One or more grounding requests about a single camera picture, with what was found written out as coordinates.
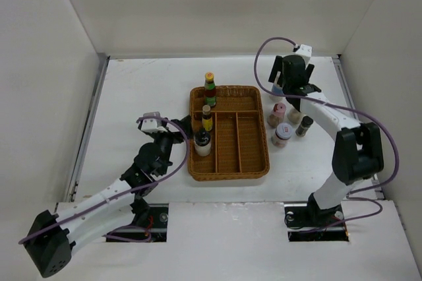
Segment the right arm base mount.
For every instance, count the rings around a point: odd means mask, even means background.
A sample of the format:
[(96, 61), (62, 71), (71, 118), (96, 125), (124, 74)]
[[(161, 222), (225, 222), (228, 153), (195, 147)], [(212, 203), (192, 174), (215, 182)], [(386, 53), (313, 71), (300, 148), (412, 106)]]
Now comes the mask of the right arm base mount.
[(321, 210), (315, 199), (305, 204), (285, 204), (284, 223), (290, 242), (349, 241), (341, 204)]

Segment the white salt grinder black top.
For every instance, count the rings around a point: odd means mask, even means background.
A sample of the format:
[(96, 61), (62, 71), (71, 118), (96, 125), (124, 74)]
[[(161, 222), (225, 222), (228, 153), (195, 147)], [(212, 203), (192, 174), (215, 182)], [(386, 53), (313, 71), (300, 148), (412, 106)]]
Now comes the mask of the white salt grinder black top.
[(202, 157), (211, 152), (211, 135), (205, 129), (200, 129), (194, 134), (195, 152)]

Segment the red sauce bottle yellow cap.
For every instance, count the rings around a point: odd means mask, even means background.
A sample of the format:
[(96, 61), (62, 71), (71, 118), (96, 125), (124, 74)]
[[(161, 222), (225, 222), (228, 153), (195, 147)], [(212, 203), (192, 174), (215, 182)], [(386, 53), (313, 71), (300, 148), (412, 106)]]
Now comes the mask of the red sauce bottle yellow cap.
[(214, 74), (211, 72), (207, 72), (204, 77), (205, 104), (213, 108), (216, 105), (216, 85), (214, 82)]

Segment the tall blue label spice jar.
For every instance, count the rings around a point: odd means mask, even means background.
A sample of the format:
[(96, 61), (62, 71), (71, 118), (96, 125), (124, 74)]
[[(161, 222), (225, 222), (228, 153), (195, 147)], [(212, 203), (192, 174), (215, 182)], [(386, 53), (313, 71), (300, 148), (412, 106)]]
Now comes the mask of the tall blue label spice jar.
[(272, 84), (270, 99), (276, 103), (281, 102), (284, 99), (284, 93), (282, 87), (278, 84), (280, 73), (277, 73), (276, 78)]

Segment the small yellow label bottle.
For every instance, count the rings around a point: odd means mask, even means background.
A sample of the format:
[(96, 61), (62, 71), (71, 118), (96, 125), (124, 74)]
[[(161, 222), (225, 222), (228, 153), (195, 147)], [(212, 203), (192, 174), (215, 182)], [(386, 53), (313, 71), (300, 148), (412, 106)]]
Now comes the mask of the small yellow label bottle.
[(203, 105), (202, 107), (202, 127), (205, 131), (210, 132), (213, 128), (213, 120), (211, 107), (209, 105)]

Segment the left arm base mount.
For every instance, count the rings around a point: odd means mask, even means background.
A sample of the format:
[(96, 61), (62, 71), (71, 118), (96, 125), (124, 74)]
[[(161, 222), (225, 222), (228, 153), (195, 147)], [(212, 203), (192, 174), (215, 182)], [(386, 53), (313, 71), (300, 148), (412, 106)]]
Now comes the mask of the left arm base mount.
[(163, 243), (167, 241), (169, 220), (168, 204), (146, 204), (131, 224), (113, 230), (105, 235), (108, 243)]

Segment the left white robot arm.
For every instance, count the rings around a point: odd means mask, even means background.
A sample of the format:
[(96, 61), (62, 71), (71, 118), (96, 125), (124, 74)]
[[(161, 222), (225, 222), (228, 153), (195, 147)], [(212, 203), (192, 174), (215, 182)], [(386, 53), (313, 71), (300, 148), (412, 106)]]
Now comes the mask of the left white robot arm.
[(171, 150), (175, 144), (190, 145), (192, 118), (167, 119), (151, 112), (136, 122), (151, 141), (140, 147), (129, 168), (104, 190), (72, 208), (39, 213), (28, 235), (19, 242), (41, 277), (57, 274), (76, 252), (95, 239), (147, 222), (149, 206), (144, 198), (172, 176), (168, 172)]

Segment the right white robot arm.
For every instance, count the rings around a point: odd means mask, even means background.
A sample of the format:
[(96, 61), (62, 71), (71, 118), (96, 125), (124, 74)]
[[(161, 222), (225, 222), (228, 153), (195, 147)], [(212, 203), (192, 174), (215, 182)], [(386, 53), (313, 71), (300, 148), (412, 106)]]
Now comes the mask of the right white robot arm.
[(382, 171), (384, 160), (379, 127), (348, 117), (330, 104), (322, 90), (309, 82), (314, 67), (299, 55), (278, 55), (269, 81), (280, 85), (287, 101), (334, 140), (332, 174), (311, 193), (305, 211), (307, 220), (318, 226), (337, 211), (357, 183)]

